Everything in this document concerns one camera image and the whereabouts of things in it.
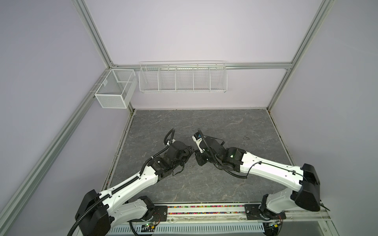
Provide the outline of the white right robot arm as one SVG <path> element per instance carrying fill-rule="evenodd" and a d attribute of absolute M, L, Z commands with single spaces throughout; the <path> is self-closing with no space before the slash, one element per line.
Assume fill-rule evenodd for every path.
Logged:
<path fill-rule="evenodd" d="M 211 163 L 236 178 L 246 179 L 249 175 L 256 175 L 286 187 L 278 193 L 264 195 L 258 206 L 246 209 L 248 217 L 264 221 L 283 219 L 285 210 L 295 207 L 312 212 L 320 211 L 321 183 L 314 166 L 281 164 L 244 149 L 225 148 L 224 143 L 220 143 L 217 138 L 199 132 L 192 139 L 198 147 L 195 157 L 200 166 Z"/>

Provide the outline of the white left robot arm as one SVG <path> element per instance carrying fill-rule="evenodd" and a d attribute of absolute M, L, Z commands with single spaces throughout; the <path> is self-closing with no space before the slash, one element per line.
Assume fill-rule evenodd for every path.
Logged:
<path fill-rule="evenodd" d="M 119 224 L 152 218 L 155 206 L 148 197 L 139 197 L 134 202 L 129 200 L 172 175 L 176 167 L 184 167 L 193 152 L 193 147 L 181 141 L 168 142 L 163 150 L 148 158 L 141 170 L 130 178 L 101 192 L 94 189 L 87 192 L 68 235 L 72 236 L 79 229 L 84 236 L 105 236 Z"/>

